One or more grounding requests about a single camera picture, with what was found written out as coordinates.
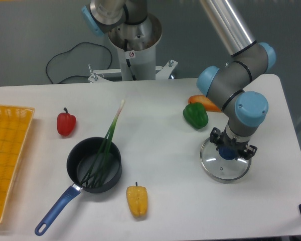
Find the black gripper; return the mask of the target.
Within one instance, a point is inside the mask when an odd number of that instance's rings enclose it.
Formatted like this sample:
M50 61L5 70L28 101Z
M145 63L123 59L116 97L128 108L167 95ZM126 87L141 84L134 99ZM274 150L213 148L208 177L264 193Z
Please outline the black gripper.
M221 133L216 127L210 133L210 142L216 146L216 151L223 149L237 151L238 157L244 160L251 159L257 151L256 146L247 145L248 137L228 134L227 132Z

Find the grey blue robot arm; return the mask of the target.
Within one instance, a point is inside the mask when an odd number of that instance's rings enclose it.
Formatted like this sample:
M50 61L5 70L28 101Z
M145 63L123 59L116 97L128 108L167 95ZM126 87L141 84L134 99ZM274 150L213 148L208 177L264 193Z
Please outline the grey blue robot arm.
M275 64L276 54L267 43L256 41L231 1L201 4L232 57L222 69L206 68L197 80L197 88L229 118L225 130L213 129L209 140L226 160L250 159L256 147L248 142L264 121L268 102L262 94L244 88ZM146 1L91 1L81 12L91 31L107 34L118 49L124 81L155 78L154 48L162 29Z

